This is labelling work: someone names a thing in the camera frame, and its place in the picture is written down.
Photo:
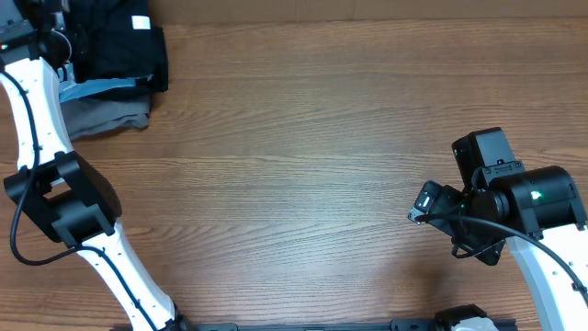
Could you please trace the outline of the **black t-shirt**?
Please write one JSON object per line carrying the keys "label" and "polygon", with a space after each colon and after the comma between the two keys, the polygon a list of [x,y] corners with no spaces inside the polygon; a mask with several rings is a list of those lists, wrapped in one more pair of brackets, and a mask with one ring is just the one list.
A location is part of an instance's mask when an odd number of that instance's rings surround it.
{"label": "black t-shirt", "polygon": [[149,76],[167,82],[164,33],[152,23],[147,0],[73,0],[65,18],[78,34],[73,69],[79,83]]}

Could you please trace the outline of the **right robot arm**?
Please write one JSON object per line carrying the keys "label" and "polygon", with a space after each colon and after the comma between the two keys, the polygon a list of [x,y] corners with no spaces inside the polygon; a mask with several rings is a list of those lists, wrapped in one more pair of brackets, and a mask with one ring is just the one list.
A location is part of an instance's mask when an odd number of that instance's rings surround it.
{"label": "right robot arm", "polygon": [[587,211],[572,176],[525,169],[500,128],[452,144],[464,187],[424,183],[408,218],[447,234],[456,258],[496,265],[507,248],[545,330],[587,327]]}

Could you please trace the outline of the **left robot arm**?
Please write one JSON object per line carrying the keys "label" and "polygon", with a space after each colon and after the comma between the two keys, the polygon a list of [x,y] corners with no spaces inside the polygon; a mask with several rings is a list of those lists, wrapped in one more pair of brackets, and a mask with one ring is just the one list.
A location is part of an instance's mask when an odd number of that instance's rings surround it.
{"label": "left robot arm", "polygon": [[[134,330],[189,330],[192,325],[154,282],[133,251],[115,189],[73,148],[58,98],[59,69],[77,54],[66,33],[66,1],[1,4],[1,84],[17,129],[17,172],[4,180],[16,210],[9,244],[22,264],[48,265],[73,254],[109,287]],[[65,251],[38,260],[17,248],[27,215]]]}

